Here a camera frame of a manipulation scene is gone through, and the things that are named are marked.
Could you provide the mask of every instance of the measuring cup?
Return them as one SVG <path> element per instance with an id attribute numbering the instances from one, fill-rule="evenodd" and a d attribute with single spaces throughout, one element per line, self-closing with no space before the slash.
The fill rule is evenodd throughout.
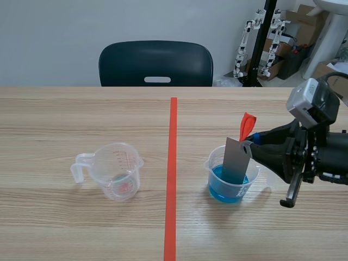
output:
<path id="1" fill-rule="evenodd" d="M 94 154 L 80 154 L 70 170 L 76 183 L 83 183 L 83 167 L 111 200 L 127 200 L 140 186 L 139 169 L 144 161 L 138 151 L 125 143 L 101 147 Z"/>
<path id="2" fill-rule="evenodd" d="M 211 195 L 224 203 L 235 203 L 241 200 L 251 184 L 260 174 L 260 168 L 254 160 L 250 160 L 245 173 L 243 184 L 231 184 L 221 179 L 222 163 L 225 155 L 225 146 L 213 150 L 204 167 L 209 171 L 209 191 Z"/>

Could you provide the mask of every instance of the white pedestal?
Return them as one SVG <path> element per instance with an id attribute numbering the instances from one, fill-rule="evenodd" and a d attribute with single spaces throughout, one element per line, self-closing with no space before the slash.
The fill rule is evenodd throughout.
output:
<path id="1" fill-rule="evenodd" d="M 313 75 L 318 63 L 335 58 L 347 31 L 348 16 L 331 13 L 302 74 L 304 79 L 307 80 Z"/>

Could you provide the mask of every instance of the black cable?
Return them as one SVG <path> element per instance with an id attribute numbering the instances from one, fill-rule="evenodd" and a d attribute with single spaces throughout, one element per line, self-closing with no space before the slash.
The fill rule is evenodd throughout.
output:
<path id="1" fill-rule="evenodd" d="M 327 82 L 327 80 L 333 76 L 338 76 L 338 77 L 348 79 L 348 74 L 345 74 L 343 72 L 331 72 L 331 73 L 328 73 L 327 75 L 324 75 L 323 77 L 321 77 L 321 79 L 323 79 L 324 81 Z"/>

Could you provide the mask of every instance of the table surface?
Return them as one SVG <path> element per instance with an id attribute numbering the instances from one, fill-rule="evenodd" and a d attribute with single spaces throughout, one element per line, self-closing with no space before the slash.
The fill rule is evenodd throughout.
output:
<path id="1" fill-rule="evenodd" d="M 348 190 L 303 184 L 294 209 L 288 186 L 266 187 L 263 169 L 239 204 L 207 191 L 203 168 L 244 112 L 265 131 L 293 120 L 291 88 L 0 88 L 0 260 L 163 260 L 170 97 L 178 97 L 177 260 L 347 260 Z M 347 128 L 341 106 L 332 131 Z M 114 202 L 74 157 L 112 142 L 145 161 L 141 187 Z"/>

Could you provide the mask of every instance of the cardboard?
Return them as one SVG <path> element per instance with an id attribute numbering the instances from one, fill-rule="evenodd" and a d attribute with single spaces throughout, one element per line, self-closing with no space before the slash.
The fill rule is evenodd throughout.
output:
<path id="1" fill-rule="evenodd" d="M 248 63 L 247 63 L 246 71 L 249 71 L 250 63 L 251 63 L 251 60 L 249 60 Z M 271 73 L 270 77 L 266 77 L 266 76 L 263 76 L 263 75 L 260 75 L 260 74 L 257 77 L 260 78 L 261 80 L 267 80 L 267 81 L 276 78 L 276 76 L 278 75 L 278 73 L 279 73 L 283 63 L 284 63 L 284 61 L 279 61 L 276 64 L 272 65 L 272 67 L 269 69 L 269 72 Z"/>
<path id="2" fill-rule="evenodd" d="M 227 137 L 223 157 L 221 179 L 230 184 L 243 184 L 250 157 L 239 146 L 239 142 Z"/>
<path id="3" fill-rule="evenodd" d="M 263 47 L 264 52 L 268 52 L 270 50 L 270 47 L 272 45 L 273 40 L 271 39 L 266 39 L 265 46 Z M 276 52 L 277 56 L 285 58 L 285 56 L 292 50 L 292 47 L 288 45 L 285 42 L 281 42 L 280 46 L 278 48 L 278 51 Z"/>
<path id="4" fill-rule="evenodd" d="M 336 70 L 327 66 L 330 61 L 323 61 L 318 63 L 313 78 L 318 79 L 328 73 L 335 72 Z M 341 100 L 348 106 L 348 80 L 342 77 L 330 77 L 328 83 L 333 91 L 338 93 Z"/>
<path id="5" fill-rule="evenodd" d="M 275 36 L 276 36 L 276 34 L 270 33 L 270 35 L 268 36 L 268 39 L 273 40 Z M 284 36 L 284 35 L 281 36 L 280 42 L 285 42 L 286 44 L 288 44 L 290 46 L 293 46 L 295 44 L 295 41 L 294 41 L 293 38 L 287 37 L 287 36 Z"/>
<path id="6" fill-rule="evenodd" d="M 296 35 L 296 45 L 298 46 L 311 46 L 314 44 L 319 38 L 319 35 L 324 28 L 326 19 L 329 15 L 329 12 L 323 11 L 316 16 L 308 16 L 307 13 L 309 13 L 312 9 L 313 7 L 301 4 L 297 12 L 286 12 L 286 20 L 290 21 L 291 23 L 301 24 L 301 28 Z"/>

